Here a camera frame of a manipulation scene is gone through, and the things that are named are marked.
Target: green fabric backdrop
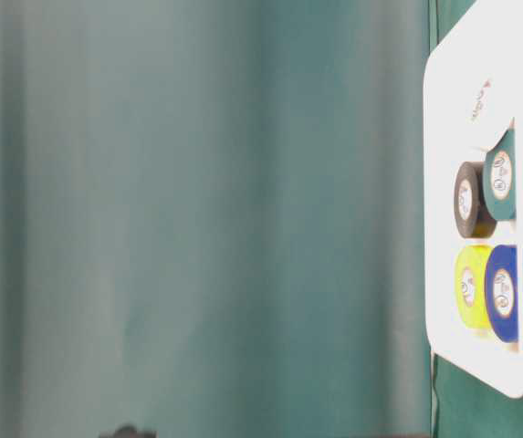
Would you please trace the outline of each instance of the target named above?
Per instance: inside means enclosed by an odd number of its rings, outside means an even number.
[[[474,3],[473,0],[430,2],[432,29],[435,21],[440,39]],[[435,7],[437,16],[433,15]],[[511,400],[441,358],[436,367],[435,390],[439,406],[437,437],[523,437],[523,398]]]
[[[423,0],[0,0],[0,438],[429,429]]]

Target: electrical tape roll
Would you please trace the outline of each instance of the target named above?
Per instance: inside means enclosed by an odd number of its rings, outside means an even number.
[[[518,340],[517,248],[496,246],[486,265],[486,311],[490,325],[503,342]]]
[[[515,132],[508,130],[484,161],[482,184],[486,207],[497,221],[515,219],[515,173]]]
[[[455,224],[464,238],[490,237],[497,227],[485,204],[483,169],[482,162],[464,162],[455,177]]]
[[[471,329],[490,328],[484,292],[490,252],[488,245],[470,245],[460,252],[455,262],[455,302],[460,318]]]

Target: white holder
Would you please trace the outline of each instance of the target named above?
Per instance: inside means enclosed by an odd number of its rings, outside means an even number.
[[[464,239],[454,219],[462,162],[483,162],[514,120],[517,219]],[[523,0],[477,0],[430,56],[424,77],[425,320],[432,349],[509,397],[523,395]],[[518,342],[467,328],[455,303],[466,245],[516,245]]]

